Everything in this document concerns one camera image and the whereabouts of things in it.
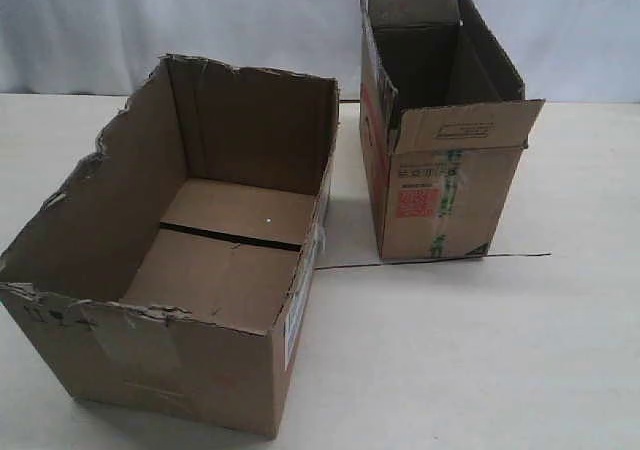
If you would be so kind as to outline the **torn cardboard box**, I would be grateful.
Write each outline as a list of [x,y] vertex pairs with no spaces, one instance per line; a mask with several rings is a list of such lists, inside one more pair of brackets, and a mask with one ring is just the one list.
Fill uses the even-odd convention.
[[276,436],[338,102],[333,79],[162,57],[1,256],[71,396]]

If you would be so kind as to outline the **tall taped cardboard box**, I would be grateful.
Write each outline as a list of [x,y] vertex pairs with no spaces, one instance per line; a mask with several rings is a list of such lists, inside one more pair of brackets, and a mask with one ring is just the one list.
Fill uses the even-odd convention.
[[359,0],[359,131],[384,261],[488,254],[543,108],[473,0]]

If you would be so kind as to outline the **thin black line marker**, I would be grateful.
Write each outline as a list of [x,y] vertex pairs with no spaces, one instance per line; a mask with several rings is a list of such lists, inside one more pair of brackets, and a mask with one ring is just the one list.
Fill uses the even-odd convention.
[[360,269],[360,268],[376,268],[383,266],[401,266],[401,265],[421,265],[421,264],[436,264],[436,263],[449,263],[449,262],[466,262],[466,261],[479,261],[487,258],[543,258],[552,256],[552,252],[541,253],[497,253],[487,254],[483,256],[471,255],[463,257],[452,257],[444,259],[431,259],[431,260],[410,260],[410,261],[387,261],[376,263],[356,263],[356,264],[340,264],[329,266],[316,266],[314,270],[328,271],[328,270],[343,270],[343,269]]

